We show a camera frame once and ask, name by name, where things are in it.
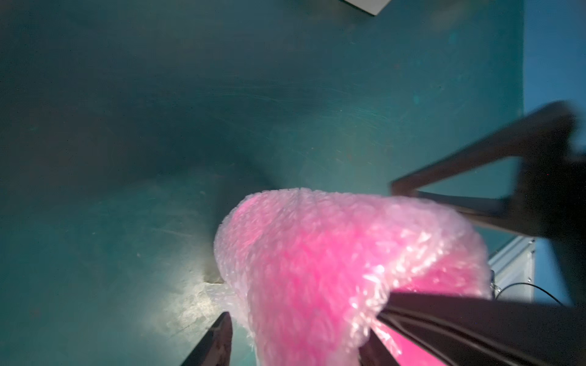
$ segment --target black cable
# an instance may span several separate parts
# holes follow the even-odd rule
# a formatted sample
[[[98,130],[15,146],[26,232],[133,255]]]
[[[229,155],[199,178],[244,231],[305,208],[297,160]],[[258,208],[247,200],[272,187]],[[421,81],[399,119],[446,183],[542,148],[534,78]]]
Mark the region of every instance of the black cable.
[[[534,284],[532,284],[532,283],[528,283],[528,282],[516,282],[516,283],[511,283],[511,284],[510,284],[510,285],[508,285],[508,286],[505,286],[505,288],[503,288],[502,290],[500,290],[500,292],[499,292],[498,294],[496,294],[496,296],[495,296],[495,300],[498,300],[499,296],[500,296],[500,295],[501,295],[501,294],[502,294],[502,293],[503,293],[503,292],[504,292],[506,289],[508,289],[509,287],[516,286],[516,285],[529,285],[529,286],[533,286],[533,287],[535,287],[536,289],[540,289],[541,291],[545,292],[547,296],[549,296],[549,297],[551,297],[552,299],[554,299],[554,300],[555,300],[555,301],[556,301],[558,304],[560,304],[560,305],[562,305],[562,306],[565,306],[564,304],[562,304],[562,303],[561,303],[561,301],[559,301],[558,299],[556,299],[556,297],[555,297],[555,296],[553,296],[551,293],[549,293],[549,292],[545,291],[544,289],[542,289],[541,287],[539,287],[539,286],[537,286],[537,285],[534,285]]]

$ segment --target teal surface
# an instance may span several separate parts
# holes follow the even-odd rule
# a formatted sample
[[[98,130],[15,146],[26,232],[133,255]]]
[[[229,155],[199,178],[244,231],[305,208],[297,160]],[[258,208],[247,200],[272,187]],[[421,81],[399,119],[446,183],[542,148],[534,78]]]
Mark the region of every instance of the teal surface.
[[[179,365],[247,193],[387,194],[522,110],[522,2],[0,7],[0,364]],[[499,197],[512,162],[429,188]],[[490,250],[509,237],[483,232]],[[253,364],[242,329],[233,362]]]

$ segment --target scratched surface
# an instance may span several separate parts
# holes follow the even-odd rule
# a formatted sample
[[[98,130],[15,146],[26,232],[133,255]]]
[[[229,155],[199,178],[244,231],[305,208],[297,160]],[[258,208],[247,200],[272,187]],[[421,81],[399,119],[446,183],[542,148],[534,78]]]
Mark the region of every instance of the scratched surface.
[[[386,194],[520,114],[521,3],[6,2],[0,364],[180,364],[246,194]],[[513,167],[429,189],[497,197]]]

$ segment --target bubble wrap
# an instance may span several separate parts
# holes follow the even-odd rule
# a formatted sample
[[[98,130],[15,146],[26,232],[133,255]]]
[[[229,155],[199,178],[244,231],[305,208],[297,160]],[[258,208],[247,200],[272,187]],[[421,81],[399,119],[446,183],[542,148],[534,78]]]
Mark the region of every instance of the bubble wrap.
[[[224,219],[214,254],[263,366],[357,366],[369,329],[402,366],[441,365],[376,320],[388,293],[489,296],[480,235],[426,200],[252,194]]]

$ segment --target pink bubble wrap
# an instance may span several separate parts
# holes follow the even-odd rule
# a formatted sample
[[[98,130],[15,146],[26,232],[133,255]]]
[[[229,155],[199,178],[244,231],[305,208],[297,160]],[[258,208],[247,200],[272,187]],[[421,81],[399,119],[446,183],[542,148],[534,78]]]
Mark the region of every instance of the pink bubble wrap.
[[[426,200],[265,191],[224,219],[214,253],[263,366],[357,366],[369,329],[402,366],[441,365],[376,320],[387,294],[489,296],[480,235]]]

